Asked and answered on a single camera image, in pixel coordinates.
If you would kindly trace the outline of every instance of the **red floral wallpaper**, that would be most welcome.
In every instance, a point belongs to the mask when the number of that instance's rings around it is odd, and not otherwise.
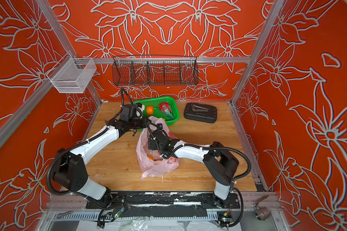
[[[0,0],[0,127],[65,51],[33,0]]]
[[[249,56],[272,0],[87,1],[50,0],[79,57],[115,55]],[[228,100],[245,64],[200,65],[199,85],[129,86],[135,99]],[[99,65],[93,84],[102,99],[118,101],[110,65]]]
[[[96,109],[88,90],[52,88],[0,149],[0,231],[35,230],[49,201],[48,166],[60,148],[83,139]]]
[[[292,230],[347,230],[347,0],[287,0],[236,102]]]

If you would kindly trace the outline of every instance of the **orange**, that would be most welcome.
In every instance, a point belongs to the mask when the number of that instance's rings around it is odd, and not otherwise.
[[[148,106],[147,107],[147,114],[148,115],[154,114],[154,107],[153,106]]]

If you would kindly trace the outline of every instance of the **black plastic case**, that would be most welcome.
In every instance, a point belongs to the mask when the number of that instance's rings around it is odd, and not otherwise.
[[[202,108],[208,108],[208,112],[194,112],[192,110],[192,104]],[[207,104],[187,103],[184,110],[184,117],[194,121],[215,123],[217,120],[217,108]]]

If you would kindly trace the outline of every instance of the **wooden tabletop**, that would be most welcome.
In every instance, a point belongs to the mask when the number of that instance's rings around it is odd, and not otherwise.
[[[227,103],[213,102],[209,104],[217,107],[217,121],[204,123],[184,118],[184,108],[188,102],[176,102],[180,118],[170,131],[180,140],[198,145],[210,145],[213,141],[222,143],[225,147],[232,147],[243,151],[232,121]],[[98,132],[105,120],[111,119],[120,110],[120,103],[103,103],[88,137]],[[181,158],[179,167],[163,177],[148,177],[141,179],[141,171],[136,157],[136,145],[140,136],[137,132],[125,133],[121,138],[108,144],[96,154],[86,165],[89,176],[95,181],[109,187],[111,190],[170,190],[170,191],[213,191],[215,180],[206,166],[194,160]],[[239,155],[236,175],[243,173],[247,164]],[[257,191],[251,174],[237,180],[236,187],[240,191]]]

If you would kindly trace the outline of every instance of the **black tool case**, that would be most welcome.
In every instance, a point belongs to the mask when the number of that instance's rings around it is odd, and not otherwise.
[[[215,123],[217,120],[217,108],[207,104],[187,103],[184,117],[194,121]]]

